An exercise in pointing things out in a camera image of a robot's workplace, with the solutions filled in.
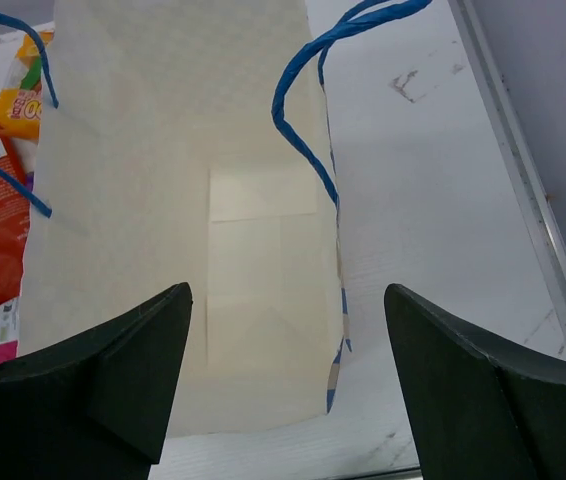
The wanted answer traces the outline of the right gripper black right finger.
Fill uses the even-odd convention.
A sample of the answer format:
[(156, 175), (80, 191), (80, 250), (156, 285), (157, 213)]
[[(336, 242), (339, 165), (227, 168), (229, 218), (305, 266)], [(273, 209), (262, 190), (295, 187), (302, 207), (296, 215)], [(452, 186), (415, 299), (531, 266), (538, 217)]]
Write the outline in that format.
[(566, 362), (391, 284), (385, 316), (426, 479), (566, 479)]

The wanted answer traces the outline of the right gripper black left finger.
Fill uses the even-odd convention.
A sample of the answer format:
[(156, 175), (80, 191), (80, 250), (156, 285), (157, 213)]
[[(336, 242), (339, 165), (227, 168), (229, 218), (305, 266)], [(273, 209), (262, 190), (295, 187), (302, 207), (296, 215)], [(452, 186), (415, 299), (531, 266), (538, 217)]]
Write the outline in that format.
[(0, 479), (146, 479), (192, 312), (188, 284), (0, 365)]

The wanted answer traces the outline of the checkered paper bag blue handles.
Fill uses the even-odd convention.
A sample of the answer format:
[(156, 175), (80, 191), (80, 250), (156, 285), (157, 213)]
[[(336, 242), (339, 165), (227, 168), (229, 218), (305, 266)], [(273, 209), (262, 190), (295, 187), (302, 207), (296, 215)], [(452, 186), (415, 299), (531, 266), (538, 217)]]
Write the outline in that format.
[(0, 384), (88, 361), (88, 413), (161, 437), (328, 414), (347, 341), (323, 62), (425, 8), (364, 1), (313, 36), (301, 1), (60, 1)]

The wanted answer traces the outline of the orange mango candy bag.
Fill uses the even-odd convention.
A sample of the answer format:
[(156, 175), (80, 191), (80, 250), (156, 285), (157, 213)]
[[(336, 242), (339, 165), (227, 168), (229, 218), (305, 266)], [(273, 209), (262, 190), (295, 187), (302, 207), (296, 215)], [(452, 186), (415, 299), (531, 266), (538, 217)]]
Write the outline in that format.
[(25, 35), (0, 91), (0, 129), (9, 136), (37, 142), (42, 113), (42, 58)]

